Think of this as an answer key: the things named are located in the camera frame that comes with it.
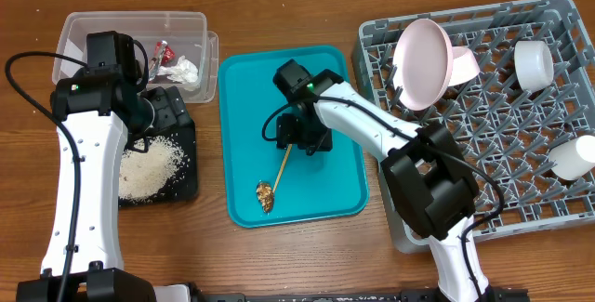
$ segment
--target plastic tray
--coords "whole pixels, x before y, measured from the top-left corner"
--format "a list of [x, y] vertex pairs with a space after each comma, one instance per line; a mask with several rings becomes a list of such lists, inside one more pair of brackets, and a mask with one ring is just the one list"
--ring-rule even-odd
[[[368, 201], [359, 145], [333, 132], [333, 150], [312, 156], [295, 147], [287, 160], [272, 211], [256, 195], [260, 180], [276, 179], [285, 151], [262, 139], [269, 115], [287, 101], [272, 83], [277, 69], [295, 59], [312, 74], [324, 69], [348, 80], [345, 59], [332, 46], [314, 46], [234, 56], [219, 71], [219, 110], [225, 187], [231, 219], [246, 228], [355, 215]], [[273, 136], [274, 123], [269, 129]]]
[[[422, 112], [407, 110], [390, 85], [392, 50], [417, 19], [440, 23], [454, 46], [473, 50], [482, 69], [476, 80], [450, 87]], [[592, 134], [595, 127], [595, 95], [586, 71], [595, 64], [595, 51], [572, 0], [522, 0], [372, 20], [360, 26], [358, 37], [352, 59], [364, 96], [407, 121], [447, 125], [466, 158], [506, 192], [505, 211], [474, 231], [476, 241], [595, 221], [593, 174], [576, 182], [558, 179], [547, 156], [549, 149]], [[554, 83], [533, 95], [520, 89], [514, 74], [514, 46], [521, 40], [545, 41], [554, 58]], [[497, 198], [478, 182], [480, 216], [493, 210]], [[382, 176], [380, 184], [395, 246], [402, 252], [428, 249], [394, 211]]]
[[[59, 38], [57, 53], [86, 61], [86, 35], [117, 31], [125, 33], [142, 43], [150, 58], [157, 42], [166, 40], [176, 53], [171, 64], [185, 56], [198, 68], [198, 84], [180, 84], [167, 79], [159, 84], [147, 84], [168, 88], [177, 86], [187, 103], [209, 102], [215, 96], [218, 70], [218, 38], [206, 30], [206, 17], [197, 12], [169, 11], [112, 11], [76, 12], [66, 18]], [[143, 62], [140, 50], [136, 58]], [[79, 66], [62, 59], [54, 60], [52, 82], [74, 75]]]

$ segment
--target crumpled paper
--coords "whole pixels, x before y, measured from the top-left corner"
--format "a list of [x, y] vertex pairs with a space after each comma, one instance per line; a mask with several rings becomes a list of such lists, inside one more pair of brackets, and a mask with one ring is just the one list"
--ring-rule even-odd
[[167, 75], [167, 79], [182, 84], [196, 84], [198, 81], [198, 69], [191, 61], [186, 59], [186, 56], [181, 56], [178, 59], [178, 64], [174, 66], [161, 66], [157, 75]]

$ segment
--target wood grain surface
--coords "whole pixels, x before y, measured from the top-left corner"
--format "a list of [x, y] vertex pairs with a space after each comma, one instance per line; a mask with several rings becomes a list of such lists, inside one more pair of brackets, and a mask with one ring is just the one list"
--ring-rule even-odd
[[[190, 10], [208, 18], [220, 58], [295, 46], [338, 47], [350, 68], [366, 20], [510, 0], [0, 0], [0, 63], [27, 50], [55, 51], [75, 11]], [[591, 36], [595, 2], [575, 0]], [[52, 59], [28, 59], [14, 75], [48, 105]], [[188, 106], [197, 126], [200, 196], [191, 204], [122, 210], [126, 270], [151, 281], [194, 281], [208, 293], [247, 295], [395, 292], [435, 286], [430, 253], [406, 255], [390, 242], [377, 169], [366, 156], [370, 200], [355, 217], [246, 230], [226, 207], [218, 96]], [[59, 172], [54, 126], [0, 80], [0, 301], [35, 279], [53, 224]], [[595, 226], [479, 243], [494, 285], [528, 288], [533, 301], [595, 301]]]

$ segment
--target dish rack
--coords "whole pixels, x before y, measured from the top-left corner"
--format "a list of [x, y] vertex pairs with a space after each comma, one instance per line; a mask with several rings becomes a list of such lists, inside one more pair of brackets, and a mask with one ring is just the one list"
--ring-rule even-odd
[[[453, 46], [471, 49], [481, 72], [414, 112], [399, 102], [391, 62], [403, 30], [418, 19], [436, 21]], [[548, 44], [555, 74], [551, 86], [531, 94], [519, 87], [513, 53], [518, 41], [535, 40]], [[595, 94], [587, 74], [595, 50], [572, 0], [522, 0], [371, 20], [359, 28], [352, 60], [364, 97], [406, 121], [448, 126], [465, 158], [503, 189], [504, 212], [474, 231], [476, 241], [595, 221], [593, 174], [568, 182], [552, 174], [548, 160], [549, 149], [595, 132]], [[427, 250], [427, 241], [395, 211], [381, 174], [379, 179], [395, 246], [406, 253]], [[481, 191], [476, 216], [483, 216], [497, 206], [497, 195], [476, 179]]]

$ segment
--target black cable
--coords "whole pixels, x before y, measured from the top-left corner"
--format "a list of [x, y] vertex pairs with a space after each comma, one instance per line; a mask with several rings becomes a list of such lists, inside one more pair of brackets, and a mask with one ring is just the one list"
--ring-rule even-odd
[[68, 144], [71, 146], [71, 150], [73, 151], [73, 165], [74, 165], [74, 192], [73, 192], [73, 211], [71, 213], [71, 224], [68, 232], [68, 243], [66, 245], [66, 258], [64, 260], [64, 270], [62, 272], [62, 277], [60, 278], [59, 282], [59, 290], [58, 290], [58, 302], [64, 300], [64, 294], [66, 291], [66, 282], [68, 280], [68, 275], [71, 271], [71, 264], [73, 263], [73, 256], [74, 256], [74, 248], [76, 245], [74, 244], [74, 240], [76, 237], [76, 223], [78, 221], [78, 206], [81, 199], [81, 161], [78, 154], [78, 149], [76, 148], [76, 143], [74, 142], [74, 138], [71, 135], [70, 131], [62, 124], [62, 121], [54, 117], [54, 115], [47, 110], [44, 106], [39, 104], [39, 102], [35, 101], [29, 94], [27, 94], [20, 86], [17, 84], [10, 73], [10, 67], [12, 63], [15, 62], [17, 59], [31, 57], [31, 56], [45, 56], [45, 57], [53, 57], [68, 60], [74, 63], [77, 63], [83, 66], [87, 71], [87, 65], [77, 59], [72, 59], [70, 57], [62, 56], [53, 52], [43, 52], [43, 51], [29, 51], [19, 53], [17, 55], [12, 56], [7, 60], [7, 64], [5, 65], [4, 71], [7, 76], [7, 80], [10, 85], [19, 93], [27, 102], [31, 103], [38, 111], [40, 111], [45, 117], [47, 117], [54, 125], [58, 127], [58, 129], [64, 134], [66, 140], [68, 140]]
[[500, 189], [500, 187], [498, 186], [497, 182], [495, 180], [493, 180], [491, 177], [489, 177], [487, 174], [485, 174], [481, 169], [479, 169], [477, 166], [474, 166], [468, 162], [466, 162], [465, 160], [456, 158], [455, 156], [436, 149], [434, 147], [431, 147], [430, 145], [428, 145], [427, 143], [424, 143], [422, 141], [420, 141], [418, 138], [412, 138], [410, 136], [407, 136], [406, 134], [404, 134], [401, 130], [397, 129], [396, 127], [393, 127], [392, 125], [390, 125], [389, 123], [385, 122], [383, 119], [381, 119], [380, 117], [378, 117], [375, 113], [367, 110], [366, 108], [364, 108], [363, 106], [359, 105], [356, 102], [347, 100], [347, 99], [343, 99], [343, 98], [333, 98], [333, 97], [316, 97], [316, 98], [303, 98], [303, 99], [298, 99], [296, 101], [292, 101], [289, 103], [286, 103], [283, 107], [277, 109], [275, 112], [273, 112], [271, 114], [271, 116], [269, 116], [269, 118], [267, 118], [267, 120], [265, 121], [264, 125], [262, 126], [262, 137], [267, 140], [267, 141], [275, 141], [276, 138], [268, 138], [266, 136], [266, 130], [267, 127], [269, 125], [269, 123], [271, 122], [271, 120], [277, 116], [279, 113], [281, 113], [282, 111], [284, 111], [285, 109], [292, 107], [292, 106], [296, 106], [300, 103], [306, 103], [306, 102], [317, 102], [317, 101], [334, 101], [334, 102], [338, 102], [338, 103], [344, 103], [350, 107], [354, 107], [356, 109], [358, 109], [359, 111], [365, 113], [366, 115], [370, 116], [373, 120], [375, 120], [376, 122], [378, 122], [379, 124], [381, 124], [382, 126], [386, 127], [387, 129], [389, 129], [395, 136], [398, 136], [400, 138], [403, 138], [405, 140], [411, 141], [411, 142], [415, 142], [417, 144], [420, 144], [425, 150], [430, 151], [431, 153], [437, 154], [442, 156], [443, 158], [447, 158], [457, 164], [461, 164], [463, 166], [466, 166], [467, 168], [469, 168], [471, 171], [475, 172], [478, 176], [482, 177], [495, 191], [496, 194], [498, 196], [498, 207], [496, 208], [496, 210], [494, 210], [492, 213], [490, 213], [487, 216], [484, 216], [476, 221], [474, 221], [470, 226], [468, 226], [466, 229], [463, 230], [462, 234], [461, 234], [461, 246], [463, 249], [463, 258], [465, 259], [465, 265], [467, 266], [467, 271], [469, 272], [469, 278], [471, 279], [471, 281], [473, 282], [473, 286], [475, 287], [475, 292], [477, 293], [477, 297], [480, 301], [483, 301], [483, 297], [482, 297], [482, 290], [479, 287], [479, 284], [477, 282], [477, 278], [475, 277], [475, 274], [473, 274], [473, 270], [471, 268], [471, 264], [469, 262], [469, 255], [467, 254], [467, 247], [466, 247], [466, 243], [468, 242], [467, 240], [467, 235], [469, 234], [470, 231], [472, 231], [473, 229], [479, 227], [480, 225], [482, 225], [485, 222], [490, 221], [491, 219], [498, 217], [502, 211], [504, 210], [504, 192]]
[[142, 73], [142, 79], [137, 84], [137, 92], [142, 92], [142, 90], [147, 86], [147, 83], [149, 83], [149, 58], [147, 57], [147, 51], [145, 51], [145, 47], [142, 46], [142, 44], [137, 40], [133, 40], [133, 42], [135, 46], [139, 47], [140, 51], [142, 52], [142, 56], [145, 58], [145, 71]]

